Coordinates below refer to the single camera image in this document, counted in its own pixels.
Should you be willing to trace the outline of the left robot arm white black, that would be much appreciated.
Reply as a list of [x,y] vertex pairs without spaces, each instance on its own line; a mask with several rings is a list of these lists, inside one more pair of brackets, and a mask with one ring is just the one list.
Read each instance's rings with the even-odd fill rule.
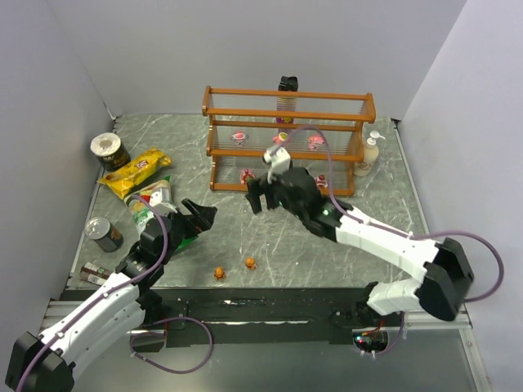
[[171,255],[212,228],[216,207],[188,198],[187,213],[157,204],[153,218],[115,271],[61,321],[34,335],[26,332],[12,349],[5,383],[14,391],[71,391],[89,364],[116,340],[151,323],[161,306],[152,286]]

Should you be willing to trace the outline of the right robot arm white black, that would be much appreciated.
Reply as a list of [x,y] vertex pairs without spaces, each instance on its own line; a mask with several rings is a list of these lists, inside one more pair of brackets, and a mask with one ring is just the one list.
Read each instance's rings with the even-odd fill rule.
[[303,167],[293,167],[273,180],[250,180],[247,187],[254,213],[261,212],[262,201],[270,209],[282,207],[312,234],[359,248],[408,275],[393,283],[367,285],[363,307],[371,314],[423,310],[442,321],[456,319],[474,280],[460,242],[416,239],[385,225],[349,203],[322,194]]

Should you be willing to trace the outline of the pink bear blue glasses toy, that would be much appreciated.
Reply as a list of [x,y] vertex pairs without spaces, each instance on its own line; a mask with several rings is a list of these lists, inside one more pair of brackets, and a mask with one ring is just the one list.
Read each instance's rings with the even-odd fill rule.
[[319,134],[309,136],[307,138],[307,145],[308,145],[308,149],[310,151],[319,150],[320,148],[322,148],[324,146],[324,144],[325,144],[325,140]]

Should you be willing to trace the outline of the orange bear toy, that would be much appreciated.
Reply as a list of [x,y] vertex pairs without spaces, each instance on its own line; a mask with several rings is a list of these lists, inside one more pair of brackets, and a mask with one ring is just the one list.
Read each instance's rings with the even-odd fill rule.
[[248,257],[246,260],[245,260],[245,265],[248,269],[250,270],[254,270],[257,268],[257,262],[254,258],[252,257]]
[[226,278],[226,271],[222,267],[217,267],[214,270],[214,277],[217,281]]

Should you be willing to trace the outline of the pink bear yellow hat toy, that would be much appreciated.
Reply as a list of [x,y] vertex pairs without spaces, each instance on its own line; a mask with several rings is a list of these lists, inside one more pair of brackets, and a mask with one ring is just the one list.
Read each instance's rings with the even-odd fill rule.
[[287,132],[279,132],[276,136],[272,138],[272,142],[274,144],[280,145],[284,143],[288,139],[288,133]]

